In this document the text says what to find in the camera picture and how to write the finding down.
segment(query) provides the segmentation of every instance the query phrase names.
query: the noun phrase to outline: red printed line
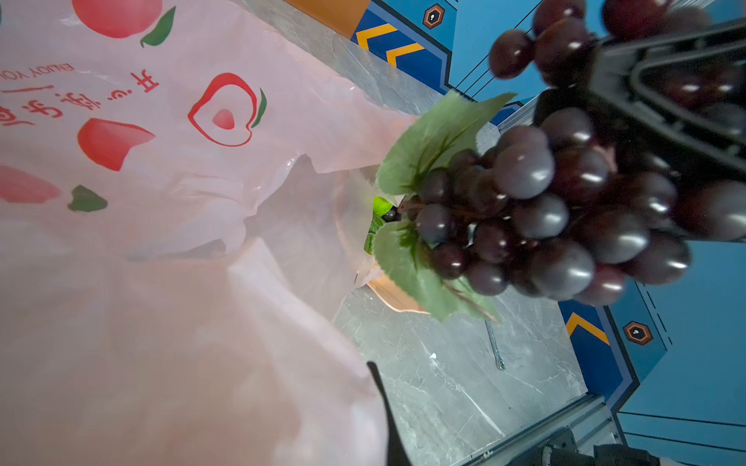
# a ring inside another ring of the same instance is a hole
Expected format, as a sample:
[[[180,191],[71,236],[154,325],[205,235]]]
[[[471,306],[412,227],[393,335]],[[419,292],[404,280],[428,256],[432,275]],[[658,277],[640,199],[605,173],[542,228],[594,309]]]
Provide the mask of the red printed line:
[[[49,86],[44,86],[44,87],[27,87],[25,89],[12,89],[12,90],[8,90],[8,91],[0,91],[0,92],[4,92],[6,94],[10,94],[12,92],[40,91],[40,90],[44,90],[44,89],[53,89],[53,88],[54,88],[54,86],[49,85]]]

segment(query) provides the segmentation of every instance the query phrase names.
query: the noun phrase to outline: yellow chevron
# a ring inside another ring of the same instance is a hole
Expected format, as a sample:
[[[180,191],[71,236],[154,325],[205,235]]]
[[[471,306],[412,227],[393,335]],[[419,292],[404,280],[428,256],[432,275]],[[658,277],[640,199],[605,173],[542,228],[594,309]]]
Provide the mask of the yellow chevron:
[[[422,45],[419,45],[418,43],[405,45],[404,47],[394,48],[393,50],[389,50],[386,52],[386,60],[388,60],[389,65],[396,67],[396,57],[400,57],[406,54],[411,54],[413,52],[421,51],[421,50],[424,50],[424,47]]]
[[[609,344],[609,339],[606,337],[606,333],[604,333],[603,330],[599,329],[594,324],[591,324],[586,319],[573,312],[570,318],[567,320],[567,332],[572,336],[572,333],[578,326],[581,326],[582,328],[588,330],[591,335],[593,335],[597,339],[603,341],[606,344]]]
[[[372,39],[373,37],[383,36],[384,34],[388,34],[389,32],[396,31],[396,28],[391,25],[380,25],[376,26],[375,28],[365,29],[364,31],[360,31],[357,34],[357,44],[360,47],[363,47],[365,50],[370,50],[368,48],[368,40]]]

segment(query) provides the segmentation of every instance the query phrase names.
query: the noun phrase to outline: bunch of grapes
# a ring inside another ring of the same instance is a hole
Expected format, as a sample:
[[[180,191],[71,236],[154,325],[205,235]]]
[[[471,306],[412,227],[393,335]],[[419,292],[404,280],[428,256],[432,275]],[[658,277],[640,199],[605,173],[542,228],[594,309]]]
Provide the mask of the bunch of grapes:
[[[617,40],[709,26],[703,11],[668,12],[670,3],[606,0],[604,24]],[[501,35],[489,56],[493,74],[514,78],[534,60],[551,86],[582,81],[597,42],[585,13],[585,0],[544,0],[533,19],[536,41],[517,30]],[[724,107],[738,106],[740,68],[708,73],[672,71],[658,89],[746,133],[746,113]],[[601,125],[583,108],[563,108],[538,127],[509,129],[481,156],[464,150],[426,174],[399,210],[414,220],[433,270],[444,280],[465,276],[482,295],[512,285],[530,297],[602,306],[621,297],[625,276],[654,285],[682,277],[692,261],[683,237],[746,235],[746,184],[690,189],[644,143],[617,147],[598,134]]]

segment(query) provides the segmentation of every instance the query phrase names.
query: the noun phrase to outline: red fruit print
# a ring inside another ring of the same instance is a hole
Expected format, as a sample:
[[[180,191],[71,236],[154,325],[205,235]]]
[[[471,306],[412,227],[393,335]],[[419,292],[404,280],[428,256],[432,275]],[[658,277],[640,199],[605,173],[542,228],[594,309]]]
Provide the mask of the red fruit print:
[[[233,120],[233,113],[225,108],[215,114],[213,123],[215,123],[215,126],[221,127],[224,130],[232,130],[236,127],[236,122]]]
[[[153,24],[163,9],[163,0],[72,0],[72,7],[89,28],[122,39]]]
[[[0,166],[0,198],[8,202],[43,204],[60,195],[47,181],[9,166]]]
[[[78,131],[78,144],[89,159],[109,170],[119,171],[130,149],[155,138],[136,125],[91,118]]]

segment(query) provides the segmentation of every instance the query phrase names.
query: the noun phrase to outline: pink plastic bag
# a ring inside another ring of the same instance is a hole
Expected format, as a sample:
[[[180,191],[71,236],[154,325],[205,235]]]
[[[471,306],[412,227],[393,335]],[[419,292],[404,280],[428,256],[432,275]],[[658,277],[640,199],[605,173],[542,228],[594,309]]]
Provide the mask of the pink plastic bag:
[[[0,56],[4,462],[383,464],[330,319],[411,117],[222,0],[5,1]]]

